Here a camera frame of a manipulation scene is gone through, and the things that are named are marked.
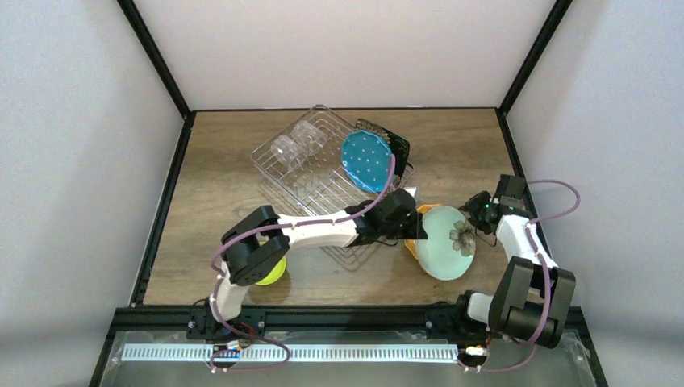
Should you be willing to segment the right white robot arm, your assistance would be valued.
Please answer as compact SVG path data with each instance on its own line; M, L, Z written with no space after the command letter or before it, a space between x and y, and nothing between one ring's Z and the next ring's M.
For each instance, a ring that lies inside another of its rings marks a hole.
M493 235L507 267L491 295L463 296L466 318L520 343L554 348L561 340L575 290L575 276L545 250L539 219L524 204L528 183L503 174L493 194L482 191L461 210L475 235Z

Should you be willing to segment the light blue floral plate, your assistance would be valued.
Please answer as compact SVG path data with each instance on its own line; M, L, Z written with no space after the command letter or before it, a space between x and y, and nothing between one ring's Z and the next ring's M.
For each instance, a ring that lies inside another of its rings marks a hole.
M474 259L474 227L455 207L422 205L426 239L414 241L412 255L420 267L440 281L452 281L468 270Z

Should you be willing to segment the clear plastic glass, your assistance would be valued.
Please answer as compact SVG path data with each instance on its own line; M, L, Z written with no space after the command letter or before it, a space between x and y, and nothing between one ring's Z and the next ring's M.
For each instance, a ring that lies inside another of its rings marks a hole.
M292 129L291 137L304 148L308 156L321 151L328 141L327 135L308 121L297 122Z
M270 145L270 151L287 172L297 170L308 157L308 152L286 135L279 135Z

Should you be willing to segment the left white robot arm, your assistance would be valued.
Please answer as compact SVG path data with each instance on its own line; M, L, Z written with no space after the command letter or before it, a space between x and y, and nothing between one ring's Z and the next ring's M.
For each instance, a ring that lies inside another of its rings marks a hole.
M266 278L288 251L427 237L414 195L405 189L319 216L283 215L271 205L260 206L223 235L211 261L218 273L208 298L211 315L219 323L238 317L249 287Z

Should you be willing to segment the black floral square plate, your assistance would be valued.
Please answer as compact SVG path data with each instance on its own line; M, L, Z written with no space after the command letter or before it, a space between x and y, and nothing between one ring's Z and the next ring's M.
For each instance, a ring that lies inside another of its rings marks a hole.
M396 158L394 175L397 179L401 179L409 164L408 158L411 150L410 142L381 125L366 119L357 119L355 128L378 135L389 145L390 150Z

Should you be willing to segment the metal wire dish rack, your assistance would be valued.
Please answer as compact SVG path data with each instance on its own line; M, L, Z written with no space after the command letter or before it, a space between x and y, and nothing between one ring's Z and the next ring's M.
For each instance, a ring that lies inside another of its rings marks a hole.
M315 125L327 135L328 141L321 151L308 156L301 168L287 172L270 151L270 145L279 135L292 139L292 129L299 121ZM296 215L333 214L374 200L378 193L368 193L354 185L340 162L340 147L345 138L360 131L355 125L326 106L316 105L256 147L251 160L265 178L264 195L275 206Z

